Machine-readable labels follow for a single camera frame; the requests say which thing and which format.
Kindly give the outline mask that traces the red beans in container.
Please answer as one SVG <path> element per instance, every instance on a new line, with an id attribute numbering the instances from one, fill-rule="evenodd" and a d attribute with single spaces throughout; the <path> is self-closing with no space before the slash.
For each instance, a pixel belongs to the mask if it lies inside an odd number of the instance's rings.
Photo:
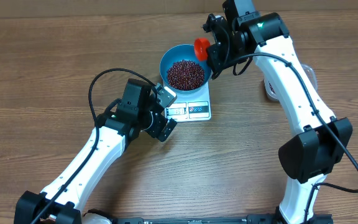
<path id="1" fill-rule="evenodd" d="M 271 93 L 275 95 L 274 89 L 269 81 L 268 81 L 268 85 L 269 85 Z"/>

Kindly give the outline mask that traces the white kitchen scale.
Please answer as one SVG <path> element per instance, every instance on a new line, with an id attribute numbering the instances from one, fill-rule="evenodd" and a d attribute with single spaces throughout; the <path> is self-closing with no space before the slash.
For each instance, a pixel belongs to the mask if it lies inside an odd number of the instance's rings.
<path id="1" fill-rule="evenodd" d="M 209 85 L 191 91 L 175 90 L 177 99 L 165 108 L 165 117 L 176 122 L 207 121 L 212 117 Z"/>

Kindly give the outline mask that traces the clear plastic container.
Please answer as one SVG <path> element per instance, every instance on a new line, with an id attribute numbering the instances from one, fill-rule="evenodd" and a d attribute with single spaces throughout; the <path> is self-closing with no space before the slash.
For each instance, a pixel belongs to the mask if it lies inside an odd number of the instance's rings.
<path id="1" fill-rule="evenodd" d="M 306 64 L 301 64 L 301 67 L 303 68 L 304 72 L 306 73 L 306 76 L 309 78 L 313 88 L 315 89 L 315 91 L 318 91 L 318 81 L 315 75 L 314 70 Z M 266 76 L 264 76 L 264 86 L 265 86 L 265 91 L 267 94 L 267 98 L 271 101 L 278 101 L 278 98 L 276 96 L 276 94 L 272 94 L 269 88 L 269 84 L 268 84 L 268 79 Z"/>

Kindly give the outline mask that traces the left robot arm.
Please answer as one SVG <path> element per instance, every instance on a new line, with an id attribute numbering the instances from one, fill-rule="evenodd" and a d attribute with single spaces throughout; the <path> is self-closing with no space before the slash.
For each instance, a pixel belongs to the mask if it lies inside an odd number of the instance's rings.
<path id="1" fill-rule="evenodd" d="M 14 223 L 115 223 L 98 210 L 83 209 L 109 166 L 122 156 L 141 131 L 165 141 L 176 121 L 162 114 L 177 99 L 167 86 L 129 79 L 121 99 L 100 114 L 77 156 L 49 185 L 36 194 L 26 191 L 16 204 Z"/>

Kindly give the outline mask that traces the red beans in bowl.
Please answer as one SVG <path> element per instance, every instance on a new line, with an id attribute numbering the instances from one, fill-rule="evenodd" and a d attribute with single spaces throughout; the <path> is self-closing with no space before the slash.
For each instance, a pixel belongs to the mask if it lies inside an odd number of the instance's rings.
<path id="1" fill-rule="evenodd" d="M 176 90 L 190 91 L 204 83 L 205 71 L 198 63 L 191 60 L 175 62 L 167 70 L 168 84 Z"/>

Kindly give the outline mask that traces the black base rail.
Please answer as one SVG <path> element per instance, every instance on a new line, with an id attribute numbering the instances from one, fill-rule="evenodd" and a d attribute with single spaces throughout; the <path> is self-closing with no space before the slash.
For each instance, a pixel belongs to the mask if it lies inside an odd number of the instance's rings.
<path id="1" fill-rule="evenodd" d="M 97 209 L 88 210 L 81 218 L 82 224 L 274 224 L 286 223 L 278 210 L 275 214 L 251 214 L 245 217 L 214 218 L 117 218 Z"/>

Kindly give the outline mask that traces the red scoop with blue handle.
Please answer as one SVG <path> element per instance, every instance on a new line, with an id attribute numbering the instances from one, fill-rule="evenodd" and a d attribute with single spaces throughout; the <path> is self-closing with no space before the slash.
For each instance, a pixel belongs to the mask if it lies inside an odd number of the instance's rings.
<path id="1" fill-rule="evenodd" d="M 195 55 L 199 61 L 206 61 L 208 59 L 208 53 L 206 50 L 210 45 L 211 44 L 207 38 L 197 38 L 194 41 Z"/>

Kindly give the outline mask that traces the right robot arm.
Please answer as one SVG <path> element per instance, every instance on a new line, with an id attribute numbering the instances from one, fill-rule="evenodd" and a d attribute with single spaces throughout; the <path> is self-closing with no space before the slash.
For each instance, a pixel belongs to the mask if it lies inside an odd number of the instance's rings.
<path id="1" fill-rule="evenodd" d="M 213 78 L 227 68 L 254 62 L 267 88 L 280 102 L 292 138 L 278 151 L 287 174 L 285 195 L 274 217 L 249 216 L 250 222 L 331 223 L 313 212 L 318 189 L 343 155 L 352 134 L 347 118 L 337 119 L 324 104 L 298 60 L 289 30 L 275 12 L 261 15 L 251 1 L 225 1 L 224 16 L 209 15 L 203 25 L 215 43 L 195 47 Z"/>

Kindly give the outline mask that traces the blue bowl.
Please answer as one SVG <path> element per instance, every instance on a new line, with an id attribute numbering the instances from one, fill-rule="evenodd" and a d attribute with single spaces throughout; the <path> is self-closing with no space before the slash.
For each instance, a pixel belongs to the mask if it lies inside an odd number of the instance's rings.
<path id="1" fill-rule="evenodd" d="M 206 61 L 199 61 L 196 58 L 195 55 L 195 51 L 193 48 L 193 45 L 190 44 L 182 44 L 182 45 L 177 45 L 175 47 L 172 47 L 170 50 L 168 50 L 162 57 L 161 61 L 160 61 L 160 75 L 162 77 L 162 80 L 164 82 L 164 84 L 166 86 L 168 86 L 169 88 L 171 88 L 173 91 L 175 91 L 176 89 L 174 89 L 173 87 L 171 87 L 168 84 L 167 81 L 167 70 L 175 63 L 175 62 L 179 62 L 181 60 L 191 60 L 194 61 L 195 63 L 198 63 L 199 65 L 201 65 L 201 67 L 203 68 L 203 70 L 205 71 L 205 76 L 204 76 L 204 83 L 208 83 L 209 79 L 211 78 L 211 75 L 209 74 L 210 70 L 209 67 L 206 64 Z"/>

